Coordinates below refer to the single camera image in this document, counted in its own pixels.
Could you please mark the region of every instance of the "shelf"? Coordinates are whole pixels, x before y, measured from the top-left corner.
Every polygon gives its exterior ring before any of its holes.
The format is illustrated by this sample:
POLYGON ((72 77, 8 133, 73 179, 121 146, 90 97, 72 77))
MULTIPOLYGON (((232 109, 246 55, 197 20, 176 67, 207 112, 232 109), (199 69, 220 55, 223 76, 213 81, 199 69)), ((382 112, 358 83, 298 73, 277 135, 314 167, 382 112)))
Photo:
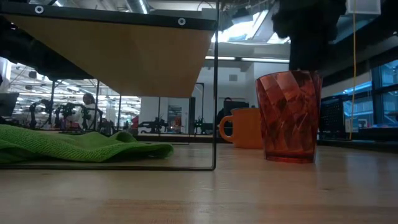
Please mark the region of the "shelf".
POLYGON ((16 2, 0 13, 129 96, 190 97, 216 29, 212 20, 16 2))

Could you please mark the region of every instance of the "red glass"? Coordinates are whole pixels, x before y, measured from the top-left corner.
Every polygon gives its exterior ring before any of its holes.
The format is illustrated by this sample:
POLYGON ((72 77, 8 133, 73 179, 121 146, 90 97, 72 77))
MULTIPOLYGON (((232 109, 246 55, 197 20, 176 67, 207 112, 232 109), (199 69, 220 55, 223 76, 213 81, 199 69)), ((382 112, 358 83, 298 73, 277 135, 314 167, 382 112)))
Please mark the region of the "red glass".
POLYGON ((315 157, 322 80, 315 72, 289 71, 256 80, 264 156, 311 163, 315 157))

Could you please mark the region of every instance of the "green cloth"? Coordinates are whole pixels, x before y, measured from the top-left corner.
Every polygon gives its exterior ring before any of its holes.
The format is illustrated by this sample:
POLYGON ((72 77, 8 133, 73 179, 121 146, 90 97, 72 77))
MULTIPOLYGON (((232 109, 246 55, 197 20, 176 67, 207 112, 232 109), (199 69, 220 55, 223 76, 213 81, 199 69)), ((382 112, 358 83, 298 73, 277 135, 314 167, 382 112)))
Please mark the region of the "green cloth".
POLYGON ((0 124, 0 164, 43 157, 79 162, 106 162, 115 157, 166 158, 173 151, 169 144, 139 143, 129 133, 120 132, 109 138, 95 132, 72 136, 0 124))

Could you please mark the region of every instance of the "wooden table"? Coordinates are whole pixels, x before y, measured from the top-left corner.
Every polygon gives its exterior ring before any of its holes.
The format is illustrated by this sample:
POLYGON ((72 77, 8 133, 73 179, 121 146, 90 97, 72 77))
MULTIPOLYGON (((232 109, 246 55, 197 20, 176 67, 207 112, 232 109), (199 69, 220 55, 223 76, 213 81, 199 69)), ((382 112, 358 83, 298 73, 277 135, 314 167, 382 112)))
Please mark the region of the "wooden table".
POLYGON ((220 148, 214 172, 0 170, 1 223, 398 223, 398 155, 318 147, 315 164, 285 164, 220 148))

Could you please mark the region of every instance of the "yellow cable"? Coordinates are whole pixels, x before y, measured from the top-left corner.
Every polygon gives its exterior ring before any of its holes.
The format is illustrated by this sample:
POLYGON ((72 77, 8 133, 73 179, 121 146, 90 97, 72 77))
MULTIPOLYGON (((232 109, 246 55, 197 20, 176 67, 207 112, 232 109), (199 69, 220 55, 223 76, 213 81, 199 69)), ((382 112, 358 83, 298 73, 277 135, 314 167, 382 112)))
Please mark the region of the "yellow cable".
POLYGON ((354 0, 354 13, 353 13, 353 40, 354 40, 354 87, 353 87, 353 104, 351 107, 351 129, 349 130, 349 140, 352 140, 354 129, 354 102, 355 102, 355 86, 356 86, 356 28, 355 28, 355 14, 356 14, 356 0, 354 0))

